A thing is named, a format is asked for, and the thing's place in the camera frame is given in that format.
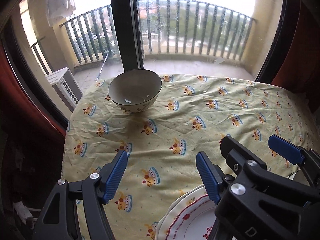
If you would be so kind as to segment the outdoor air conditioner unit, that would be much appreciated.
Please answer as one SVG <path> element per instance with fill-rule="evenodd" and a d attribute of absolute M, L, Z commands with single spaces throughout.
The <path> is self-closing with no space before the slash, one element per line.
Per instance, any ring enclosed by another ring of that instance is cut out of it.
<path fill-rule="evenodd" d="M 65 67 L 52 72 L 46 75 L 46 79 L 67 108 L 73 112 L 82 98 L 83 93 L 70 69 Z"/>

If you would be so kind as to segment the far leaf pattern bowl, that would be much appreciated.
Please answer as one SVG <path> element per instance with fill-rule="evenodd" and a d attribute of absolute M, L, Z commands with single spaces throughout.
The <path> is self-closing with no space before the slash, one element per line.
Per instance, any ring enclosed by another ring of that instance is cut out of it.
<path fill-rule="evenodd" d="M 134 69 L 115 77 L 108 85 L 108 96 L 119 108 L 131 113 L 150 108 L 162 88 L 162 79 L 147 69 Z"/>

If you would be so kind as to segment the dark window frame post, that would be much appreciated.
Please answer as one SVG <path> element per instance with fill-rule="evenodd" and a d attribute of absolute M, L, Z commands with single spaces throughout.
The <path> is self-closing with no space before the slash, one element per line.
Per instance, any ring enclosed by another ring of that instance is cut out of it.
<path fill-rule="evenodd" d="M 111 0 L 111 7 L 124 70 L 143 69 L 137 0 Z"/>

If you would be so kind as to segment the white hanging cloth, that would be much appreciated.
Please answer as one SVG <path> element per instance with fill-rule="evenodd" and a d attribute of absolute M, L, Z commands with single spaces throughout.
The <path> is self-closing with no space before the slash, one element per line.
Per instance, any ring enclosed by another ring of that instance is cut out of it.
<path fill-rule="evenodd" d="M 46 0 L 46 17 L 50 27 L 76 10 L 74 0 Z"/>

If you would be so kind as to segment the red curtain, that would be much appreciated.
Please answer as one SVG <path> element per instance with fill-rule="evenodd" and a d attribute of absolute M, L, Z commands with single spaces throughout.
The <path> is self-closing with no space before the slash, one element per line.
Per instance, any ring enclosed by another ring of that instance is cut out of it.
<path fill-rule="evenodd" d="M 272 85 L 293 93 L 319 92 L 319 25 L 304 3 L 289 52 Z"/>
<path fill-rule="evenodd" d="M 14 72 L 9 66 L 9 60 L 5 55 L 3 45 L 1 44 L 1 96 L 4 96 L 9 103 L 13 103 L 13 110 L 10 113 L 17 111 L 18 115 L 26 118 L 30 122 L 30 127 L 39 128 L 40 130 L 51 133 L 54 137 L 65 139 L 65 132 L 47 119 L 45 115 L 32 103 L 23 91 L 18 80 L 14 76 Z"/>

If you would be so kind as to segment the yellow patterned tablecloth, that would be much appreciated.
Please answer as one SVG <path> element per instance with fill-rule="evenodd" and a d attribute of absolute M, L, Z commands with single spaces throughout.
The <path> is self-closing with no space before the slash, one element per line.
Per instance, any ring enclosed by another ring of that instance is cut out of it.
<path fill-rule="evenodd" d="M 159 221 L 180 196 L 202 181 L 195 158 L 200 151 L 229 172 L 220 153 L 231 136 L 267 169 L 287 177 L 297 170 L 268 148 L 279 135 L 319 150 L 319 134 L 307 107 L 283 88 L 231 77 L 163 75 L 155 103 L 140 113 L 120 109 L 108 96 L 109 80 L 86 90 L 69 121 L 62 176 L 69 182 L 100 172 L 116 153 L 128 165 L 105 212 L 116 239 L 156 239 Z"/>

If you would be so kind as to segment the mop pole on balcony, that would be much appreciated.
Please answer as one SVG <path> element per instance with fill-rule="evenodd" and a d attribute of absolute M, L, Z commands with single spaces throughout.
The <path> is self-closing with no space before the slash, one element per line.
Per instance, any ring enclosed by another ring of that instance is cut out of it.
<path fill-rule="evenodd" d="M 102 63 L 102 65 L 101 65 L 101 67 L 100 67 L 100 70 L 99 70 L 99 73 L 98 73 L 98 75 L 97 75 L 97 78 L 96 78 L 95 82 L 98 82 L 98 81 L 99 81 L 100 76 L 101 76 L 102 71 L 103 71 L 103 68 L 104 68 L 104 65 L 105 65 L 108 57 L 109 57 L 109 53 L 107 53 L 107 54 L 105 55 L 105 58 L 104 58 L 103 63 Z"/>

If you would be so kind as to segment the red trim small plate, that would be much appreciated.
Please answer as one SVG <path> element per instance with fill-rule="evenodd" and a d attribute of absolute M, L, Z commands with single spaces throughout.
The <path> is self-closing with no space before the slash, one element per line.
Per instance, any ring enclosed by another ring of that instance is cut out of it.
<path fill-rule="evenodd" d="M 164 239 L 209 239 L 216 220 L 216 205 L 207 194 L 184 207 Z"/>

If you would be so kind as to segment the balcony metal railing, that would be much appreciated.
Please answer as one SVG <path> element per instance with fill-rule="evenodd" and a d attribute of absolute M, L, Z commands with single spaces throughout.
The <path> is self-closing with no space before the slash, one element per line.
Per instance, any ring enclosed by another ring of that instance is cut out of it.
<path fill-rule="evenodd" d="M 220 57 L 240 63 L 257 20 L 197 0 L 138 0 L 143 57 Z M 31 51 L 45 74 L 62 66 L 78 70 L 103 60 L 120 60 L 112 7 L 107 4 L 62 16 L 49 24 L 45 7 L 21 4 Z"/>

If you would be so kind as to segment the large leaf pattern bowl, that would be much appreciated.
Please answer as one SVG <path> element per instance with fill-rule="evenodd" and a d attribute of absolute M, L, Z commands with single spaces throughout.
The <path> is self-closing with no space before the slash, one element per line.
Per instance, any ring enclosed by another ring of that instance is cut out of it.
<path fill-rule="evenodd" d="M 296 181 L 298 183 L 304 184 L 306 186 L 309 186 L 309 182 L 307 181 L 306 177 L 304 176 L 304 173 L 301 169 L 298 169 L 296 172 L 291 173 L 288 176 L 289 180 Z"/>

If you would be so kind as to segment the red curtain right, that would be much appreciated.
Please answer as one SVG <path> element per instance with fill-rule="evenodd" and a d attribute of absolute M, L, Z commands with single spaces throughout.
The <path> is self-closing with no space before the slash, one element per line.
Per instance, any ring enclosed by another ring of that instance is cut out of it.
<path fill-rule="evenodd" d="M 272 85 L 293 93 L 319 92 L 319 25 L 304 3 L 289 52 Z"/>

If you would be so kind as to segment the beaded rim floral plate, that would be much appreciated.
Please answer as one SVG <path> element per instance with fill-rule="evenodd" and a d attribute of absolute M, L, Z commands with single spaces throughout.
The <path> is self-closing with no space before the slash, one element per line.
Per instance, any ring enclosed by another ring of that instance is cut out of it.
<path fill-rule="evenodd" d="M 204 185 L 201 184 L 191 191 L 185 193 L 176 199 L 169 207 L 167 213 L 164 217 L 159 221 L 156 229 L 156 239 L 165 239 L 169 227 L 177 218 L 178 214 L 188 205 L 195 202 L 198 198 L 204 196 L 206 194 L 206 190 Z"/>

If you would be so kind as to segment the red curtain left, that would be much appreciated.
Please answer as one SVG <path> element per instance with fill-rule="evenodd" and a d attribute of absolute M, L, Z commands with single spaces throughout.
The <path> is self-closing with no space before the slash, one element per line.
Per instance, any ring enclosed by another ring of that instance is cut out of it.
<path fill-rule="evenodd" d="M 3 45 L 1 44 L 1 96 L 4 96 L 9 103 L 13 103 L 13 110 L 10 113 L 17 111 L 18 115 L 26 118 L 30 122 L 30 127 L 39 128 L 40 130 L 51 133 L 54 137 L 65 139 L 65 132 L 47 119 L 45 115 L 32 103 L 23 91 L 18 80 L 14 76 L 14 72 L 9 66 L 9 60 L 5 55 Z"/>

